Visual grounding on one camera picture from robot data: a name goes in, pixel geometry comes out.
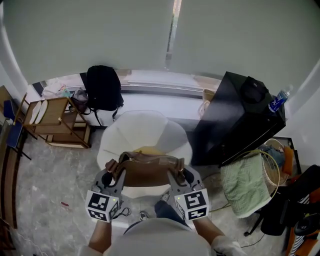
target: white slipper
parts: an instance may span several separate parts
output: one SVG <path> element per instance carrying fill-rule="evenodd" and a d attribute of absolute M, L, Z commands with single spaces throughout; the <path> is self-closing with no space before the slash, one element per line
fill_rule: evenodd
<path fill-rule="evenodd" d="M 47 108 L 48 108 L 48 101 L 45 100 L 45 101 L 42 102 L 42 105 L 41 105 L 41 107 L 40 107 L 39 114 L 38 114 L 38 116 L 37 116 L 37 118 L 36 118 L 36 120 L 35 120 L 35 122 L 34 122 L 36 125 L 39 124 L 40 121 L 41 121 L 41 119 L 44 117 Z"/>
<path fill-rule="evenodd" d="M 31 116 L 31 119 L 30 119 L 30 122 L 29 122 L 30 125 L 32 125 L 34 123 L 34 121 L 36 120 L 36 118 L 37 118 L 37 116 L 39 114 L 40 108 L 41 108 L 41 104 L 42 104 L 42 102 L 38 101 L 38 103 L 33 108 L 32 116 Z"/>

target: blue chair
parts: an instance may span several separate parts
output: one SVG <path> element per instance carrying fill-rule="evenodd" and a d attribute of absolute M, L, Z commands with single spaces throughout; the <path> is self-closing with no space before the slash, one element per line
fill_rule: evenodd
<path fill-rule="evenodd" d="M 12 122 L 16 119 L 16 107 L 15 104 L 13 103 L 13 101 L 11 99 L 5 100 L 3 102 L 3 115 L 5 118 L 11 119 Z M 22 119 L 20 117 L 18 117 L 18 119 L 15 122 L 15 125 L 10 125 L 10 132 L 9 135 L 6 139 L 6 144 L 8 147 L 12 148 L 15 152 L 17 152 L 18 154 L 21 153 L 28 158 L 29 160 L 31 160 L 31 158 L 29 156 L 27 156 L 22 149 L 18 148 L 18 142 L 19 142 L 19 138 L 23 129 L 23 125 L 22 125 Z"/>

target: white marker cube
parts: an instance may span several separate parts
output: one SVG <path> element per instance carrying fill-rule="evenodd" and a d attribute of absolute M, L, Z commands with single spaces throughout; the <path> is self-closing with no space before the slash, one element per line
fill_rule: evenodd
<path fill-rule="evenodd" d="M 193 221 L 209 214 L 209 198 L 206 188 L 176 195 L 174 200 L 185 221 Z"/>
<path fill-rule="evenodd" d="M 85 199 L 85 209 L 91 218 L 103 222 L 111 222 L 120 209 L 118 197 L 88 190 Z"/>

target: roller blind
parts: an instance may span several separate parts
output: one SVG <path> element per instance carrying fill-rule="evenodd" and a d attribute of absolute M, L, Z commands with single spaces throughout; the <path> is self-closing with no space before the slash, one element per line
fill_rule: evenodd
<path fill-rule="evenodd" d="M 183 0 L 170 70 L 299 87 L 320 58 L 320 9 L 310 0 Z"/>
<path fill-rule="evenodd" d="M 162 69 L 173 0 L 9 0 L 4 24 L 28 83 L 93 65 Z"/>

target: shoe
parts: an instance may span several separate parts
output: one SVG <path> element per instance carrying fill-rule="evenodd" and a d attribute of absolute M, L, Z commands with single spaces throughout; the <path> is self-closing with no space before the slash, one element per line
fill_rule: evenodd
<path fill-rule="evenodd" d="M 39 111 L 40 111 L 40 108 L 41 108 L 41 105 L 42 105 L 42 102 L 41 101 L 38 101 L 38 103 L 35 105 L 35 107 L 33 108 L 32 110 L 32 116 L 30 118 L 30 122 L 29 124 L 32 125 L 34 123 L 34 121 L 36 120 L 38 114 L 39 114 Z"/>
<path fill-rule="evenodd" d="M 149 214 L 144 210 L 139 212 L 139 217 L 140 217 L 140 221 L 145 221 L 147 219 L 150 219 Z"/>
<path fill-rule="evenodd" d="M 44 100 L 44 101 L 42 102 L 41 107 L 40 107 L 39 114 L 38 114 L 38 116 L 37 116 L 37 118 L 36 118 L 36 120 L 35 120 L 35 122 L 34 122 L 36 125 L 41 122 L 41 119 L 44 117 L 47 108 L 48 108 L 48 101 L 47 101 L 47 100 Z"/>
<path fill-rule="evenodd" d="M 167 191 L 166 193 L 164 193 L 162 196 L 161 196 L 161 201 L 165 201 L 165 202 L 168 202 L 170 198 L 170 191 Z"/>

